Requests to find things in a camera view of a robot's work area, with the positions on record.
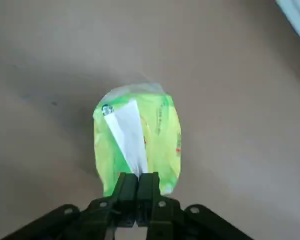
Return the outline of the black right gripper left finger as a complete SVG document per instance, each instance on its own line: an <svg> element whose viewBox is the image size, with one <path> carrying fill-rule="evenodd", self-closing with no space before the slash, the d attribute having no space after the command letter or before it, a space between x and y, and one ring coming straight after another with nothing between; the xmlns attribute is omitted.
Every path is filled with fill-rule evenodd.
<svg viewBox="0 0 300 240"><path fill-rule="evenodd" d="M5 236L6 240L104 240L108 230L131 228L136 218L138 178L121 173L112 195L80 210L64 204Z"/></svg>

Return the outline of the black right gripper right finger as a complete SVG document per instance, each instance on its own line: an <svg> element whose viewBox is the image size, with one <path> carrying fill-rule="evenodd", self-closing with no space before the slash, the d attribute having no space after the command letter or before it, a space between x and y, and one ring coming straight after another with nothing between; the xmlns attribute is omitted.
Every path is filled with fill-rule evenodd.
<svg viewBox="0 0 300 240"><path fill-rule="evenodd" d="M143 173L137 189L137 225L147 240L249 240L250 237L201 204L185 209L163 196L159 174Z"/></svg>

